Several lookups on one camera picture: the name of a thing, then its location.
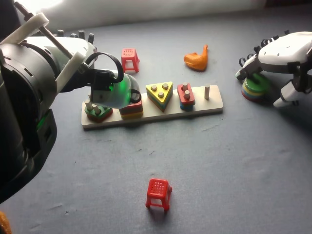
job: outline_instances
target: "table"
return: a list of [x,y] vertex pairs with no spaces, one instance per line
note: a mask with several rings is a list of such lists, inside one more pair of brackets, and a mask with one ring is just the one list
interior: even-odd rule
[[[146,84],[217,84],[224,112],[85,132],[88,88],[59,94],[58,137],[41,172],[0,205],[13,233],[308,234],[312,230],[312,100],[279,111],[247,101],[235,73],[264,38],[311,31],[312,5],[86,29],[99,51],[135,47]],[[186,53],[209,46],[203,72]],[[115,69],[100,57],[97,68]],[[279,87],[291,76],[270,75]],[[170,210],[145,207],[167,179]]]

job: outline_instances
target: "stacked round discs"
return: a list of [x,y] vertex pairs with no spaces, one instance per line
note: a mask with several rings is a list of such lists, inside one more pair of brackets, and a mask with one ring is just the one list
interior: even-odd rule
[[261,101],[270,86],[269,80],[261,74],[253,74],[253,79],[246,78],[242,85],[242,95],[249,101]]

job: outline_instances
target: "wooden peg board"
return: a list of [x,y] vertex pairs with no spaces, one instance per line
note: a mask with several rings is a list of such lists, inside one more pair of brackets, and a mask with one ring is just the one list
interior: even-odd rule
[[126,125],[131,123],[155,122],[158,120],[181,118],[187,116],[196,116],[203,114],[212,114],[222,112],[223,102],[217,85],[210,86],[209,100],[204,98],[205,87],[192,87],[195,97],[195,105],[192,111],[183,111],[180,108],[180,99],[177,90],[173,90],[173,95],[167,105],[165,112],[162,112],[155,104],[147,97],[147,94],[142,94],[143,116],[141,118],[123,120],[120,116],[119,109],[113,109],[113,114],[101,123],[96,123],[88,119],[82,103],[81,124],[85,130],[96,128],[108,128],[118,125]]

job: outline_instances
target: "robotic hand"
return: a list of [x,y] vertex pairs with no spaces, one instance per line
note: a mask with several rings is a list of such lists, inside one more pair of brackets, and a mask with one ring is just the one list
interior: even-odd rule
[[[90,101],[123,108],[141,100],[137,81],[114,56],[97,52],[93,35],[54,37],[43,13],[14,5],[26,23],[0,42],[0,203],[25,186],[43,167],[57,136],[50,109],[56,95],[90,86]],[[30,37],[37,31],[45,37]],[[99,55],[117,71],[94,69]]]
[[255,47],[255,54],[249,54],[247,61],[244,58],[239,60],[242,68],[236,78],[253,79],[252,74],[261,71],[293,74],[293,79],[281,89],[274,106],[298,104],[298,100],[312,91],[312,76],[307,74],[312,69],[312,32],[290,34],[287,30],[283,37],[264,39],[261,47]]

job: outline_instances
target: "red plastic stool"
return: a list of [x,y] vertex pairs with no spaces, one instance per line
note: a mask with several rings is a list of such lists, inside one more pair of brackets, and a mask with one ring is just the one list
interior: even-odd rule
[[[126,68],[126,61],[132,61],[133,68]],[[138,63],[140,60],[138,59],[137,52],[135,48],[123,48],[121,52],[121,65],[123,71],[132,71],[139,72]]]
[[147,190],[147,199],[145,206],[163,207],[165,211],[169,210],[169,200],[172,187],[170,187],[168,181],[164,179],[151,179]]

